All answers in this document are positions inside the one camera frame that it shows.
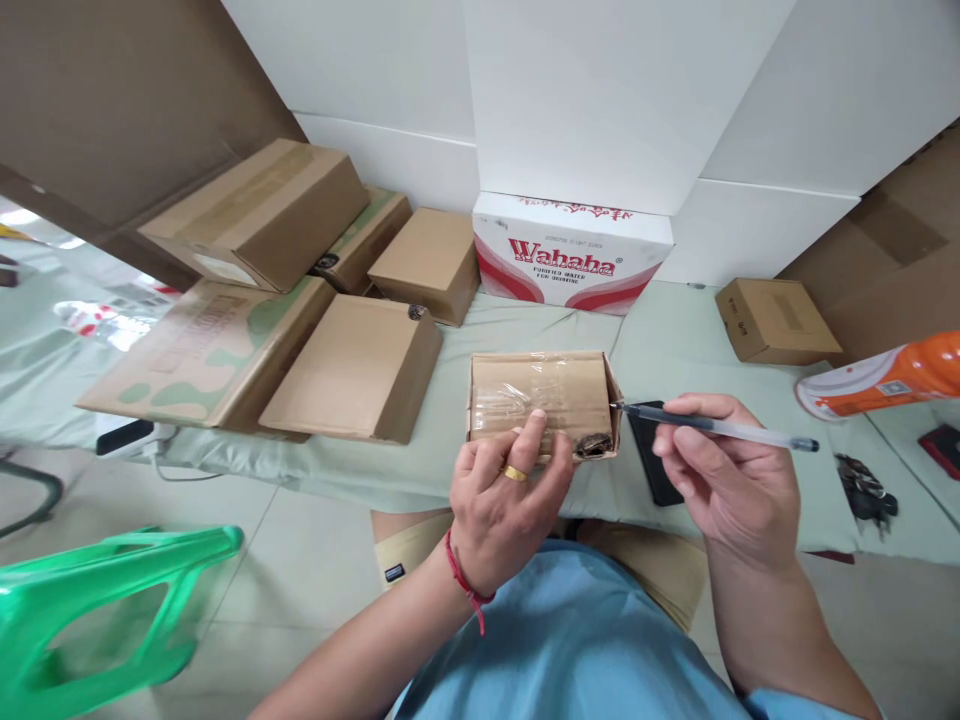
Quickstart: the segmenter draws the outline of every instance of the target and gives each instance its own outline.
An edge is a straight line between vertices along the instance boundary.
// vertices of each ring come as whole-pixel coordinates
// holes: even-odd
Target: green plastic chair
[[[243,531],[233,525],[194,532],[144,528],[0,568],[0,714],[74,717],[173,679],[197,646],[176,633],[197,579],[242,544]],[[164,583],[166,595],[155,616],[151,610],[145,639],[122,664],[77,672],[61,648],[50,647],[75,620]]]

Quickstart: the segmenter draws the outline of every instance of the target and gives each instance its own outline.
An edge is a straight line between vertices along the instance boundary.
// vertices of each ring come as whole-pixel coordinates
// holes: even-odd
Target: red and white box
[[[481,192],[473,233],[483,289],[626,315],[673,249],[670,219]]]

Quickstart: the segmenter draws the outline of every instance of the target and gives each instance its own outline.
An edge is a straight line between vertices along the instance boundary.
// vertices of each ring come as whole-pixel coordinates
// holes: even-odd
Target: wahaha logo
[[[540,243],[528,243],[526,240],[514,240],[513,238],[510,238],[510,247],[513,248],[514,257],[519,262],[535,262],[537,265],[613,276],[614,264],[600,262],[593,255],[587,255],[586,257],[564,255],[559,250],[553,252],[541,250]]]

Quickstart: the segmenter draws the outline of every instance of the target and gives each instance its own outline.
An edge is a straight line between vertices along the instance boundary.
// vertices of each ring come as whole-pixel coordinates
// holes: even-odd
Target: orange spray can
[[[945,332],[800,380],[800,404],[821,420],[960,397],[960,332]]]

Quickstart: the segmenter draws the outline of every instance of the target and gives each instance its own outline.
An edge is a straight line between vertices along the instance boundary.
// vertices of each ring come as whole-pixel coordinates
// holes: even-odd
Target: gold ring
[[[522,470],[517,470],[513,465],[504,465],[500,472],[502,472],[511,480],[516,480],[517,482],[526,482],[527,478],[530,477],[530,475]]]

